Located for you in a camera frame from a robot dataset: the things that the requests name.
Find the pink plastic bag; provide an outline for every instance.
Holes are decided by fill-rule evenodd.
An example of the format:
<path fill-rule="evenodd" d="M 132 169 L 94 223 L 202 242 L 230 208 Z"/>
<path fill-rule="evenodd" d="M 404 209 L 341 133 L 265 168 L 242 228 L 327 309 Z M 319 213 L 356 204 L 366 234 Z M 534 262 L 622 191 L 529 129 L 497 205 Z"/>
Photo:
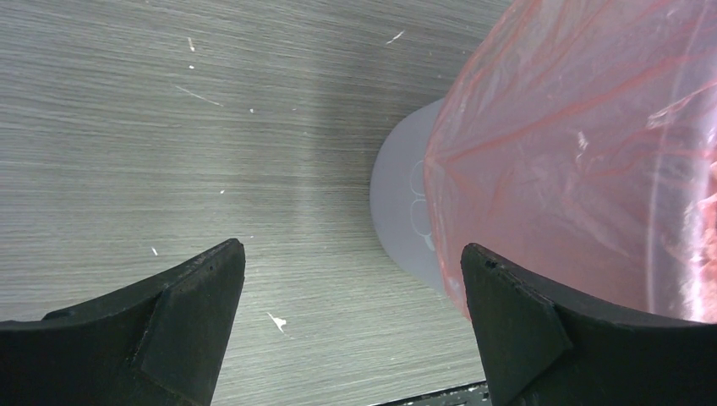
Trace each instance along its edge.
<path fill-rule="evenodd" d="M 517 0 L 453 85 L 424 185 L 446 291 L 469 243 L 717 322 L 717 0 Z"/>

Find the white scratch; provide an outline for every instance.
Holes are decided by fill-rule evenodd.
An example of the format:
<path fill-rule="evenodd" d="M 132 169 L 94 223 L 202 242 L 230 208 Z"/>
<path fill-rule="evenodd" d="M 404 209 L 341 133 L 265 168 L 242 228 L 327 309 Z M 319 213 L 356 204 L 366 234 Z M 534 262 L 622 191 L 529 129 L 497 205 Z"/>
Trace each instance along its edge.
<path fill-rule="evenodd" d="M 269 315 L 272 321 L 274 321 L 274 324 L 276 324 L 276 327 L 279 329 L 279 331 L 284 332 L 284 326 L 287 325 L 287 321 L 278 317 L 274 317 L 268 311 L 266 312 L 266 314 Z"/>
<path fill-rule="evenodd" d="M 406 30 L 403 30 L 403 31 L 399 32 L 398 34 L 396 34 L 396 36 L 394 36 L 393 38 L 391 38 L 391 40 L 388 41 L 388 42 L 386 43 L 386 45 L 389 45 L 389 44 L 391 44 L 392 42 L 394 42 L 395 40 L 397 40 L 398 38 L 401 38 L 401 36 L 403 35 L 404 32 L 406 32 Z"/>
<path fill-rule="evenodd" d="M 180 90 L 183 91 L 183 92 L 189 93 L 190 95 L 192 95 L 192 96 L 194 96 L 194 97 L 196 97 L 196 98 L 198 98 L 198 99 L 201 99 L 201 100 L 203 100 L 203 101 L 205 101 L 205 102 L 209 102 L 209 103 L 211 103 L 211 104 L 213 104 L 213 105 L 215 105 L 215 106 L 224 107 L 223 104 L 217 103 L 216 101 L 211 101 L 211 100 L 207 99 L 206 97 L 202 97 L 202 96 L 200 96 L 200 95 L 198 95 L 198 94 L 196 94 L 196 93 L 192 93 L 191 91 L 188 91 L 188 90 L 184 89 L 183 87 L 180 87 L 180 86 L 177 86 L 177 85 L 175 85 L 174 87 L 176 87 L 177 89 L 180 89 Z"/>

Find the wood grain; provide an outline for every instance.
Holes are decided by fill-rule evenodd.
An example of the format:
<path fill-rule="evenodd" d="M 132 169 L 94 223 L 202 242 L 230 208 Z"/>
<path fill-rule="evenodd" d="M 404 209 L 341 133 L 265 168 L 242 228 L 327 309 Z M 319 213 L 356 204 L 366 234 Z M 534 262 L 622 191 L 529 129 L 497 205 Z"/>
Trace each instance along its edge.
<path fill-rule="evenodd" d="M 482 379 L 469 323 L 388 259 L 367 194 L 391 128 L 444 96 L 508 3 L 3 2 L 0 320 L 237 237 L 247 282 L 213 404 Z"/>

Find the gray cylinder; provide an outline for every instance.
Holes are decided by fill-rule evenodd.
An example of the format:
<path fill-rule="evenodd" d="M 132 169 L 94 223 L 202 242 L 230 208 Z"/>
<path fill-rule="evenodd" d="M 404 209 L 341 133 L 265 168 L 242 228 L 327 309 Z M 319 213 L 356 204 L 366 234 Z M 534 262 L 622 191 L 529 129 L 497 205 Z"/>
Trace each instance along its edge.
<path fill-rule="evenodd" d="M 404 271 L 445 294 L 431 239 L 424 156 L 443 99 L 409 115 L 388 135 L 371 174 L 369 200 L 384 250 Z"/>

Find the black object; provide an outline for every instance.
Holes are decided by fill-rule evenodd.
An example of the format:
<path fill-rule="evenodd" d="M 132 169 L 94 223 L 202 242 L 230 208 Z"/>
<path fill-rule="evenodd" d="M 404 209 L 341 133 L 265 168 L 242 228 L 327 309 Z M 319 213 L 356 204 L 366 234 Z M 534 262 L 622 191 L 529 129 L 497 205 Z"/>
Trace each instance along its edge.
<path fill-rule="evenodd" d="M 381 406 L 491 406 L 485 381 L 383 403 Z"/>
<path fill-rule="evenodd" d="M 717 404 L 717 325 L 596 299 L 476 244 L 462 270 L 494 406 Z"/>
<path fill-rule="evenodd" d="M 209 405 L 244 265 L 230 239 L 41 321 L 0 322 L 0 405 Z"/>

